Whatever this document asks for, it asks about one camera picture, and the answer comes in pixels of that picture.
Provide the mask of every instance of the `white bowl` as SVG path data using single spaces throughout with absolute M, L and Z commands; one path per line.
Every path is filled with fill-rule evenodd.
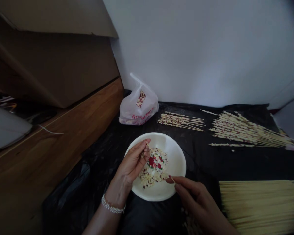
M 149 146 L 151 148 L 159 148 L 167 153 L 168 165 L 167 173 L 172 176 L 185 176 L 186 174 L 186 161 L 182 149 L 171 137 L 158 133 L 150 132 L 136 138 L 128 147 L 127 152 L 138 142 L 144 139 L 151 139 Z M 174 184 L 167 182 L 156 182 L 151 188 L 143 188 L 140 183 L 140 178 L 137 177 L 133 182 L 133 193 L 146 201 L 164 201 L 175 194 Z

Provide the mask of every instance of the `left hand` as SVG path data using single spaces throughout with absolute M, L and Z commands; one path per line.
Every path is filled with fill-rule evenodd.
M 150 143 L 150 139 L 145 139 L 132 147 L 117 170 L 116 175 L 125 177 L 125 180 L 130 185 L 132 185 L 150 157 L 146 142 Z
M 128 151 L 108 187 L 106 200 L 117 208 L 125 206 L 133 181 L 150 157 L 146 141 L 149 143 L 150 139 L 139 142 Z

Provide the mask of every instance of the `silver bracelet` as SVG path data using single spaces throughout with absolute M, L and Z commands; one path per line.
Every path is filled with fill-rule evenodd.
M 124 210 L 125 210 L 125 207 L 126 207 L 126 204 L 125 204 L 125 207 L 123 209 L 120 209 L 120 208 L 116 208 L 116 207 L 113 207 L 111 206 L 105 199 L 105 194 L 102 195 L 102 198 L 101 198 L 101 204 L 104 206 L 104 208 L 108 209 L 109 211 L 111 211 L 112 213 L 114 214 L 121 214 L 123 213 L 124 214 Z

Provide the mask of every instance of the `cardboard box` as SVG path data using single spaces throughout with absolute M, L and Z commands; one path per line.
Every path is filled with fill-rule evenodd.
M 102 0 L 0 0 L 0 16 L 19 31 L 118 37 Z
M 65 108 L 119 76 L 108 37 L 19 32 L 0 17 L 0 89 Z

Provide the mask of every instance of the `forearm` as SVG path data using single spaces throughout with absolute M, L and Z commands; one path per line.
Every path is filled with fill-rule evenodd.
M 131 188 L 123 176 L 116 175 L 108 187 L 105 199 L 111 206 L 124 208 Z M 120 218 L 121 214 L 114 214 L 100 204 L 83 235 L 115 234 Z

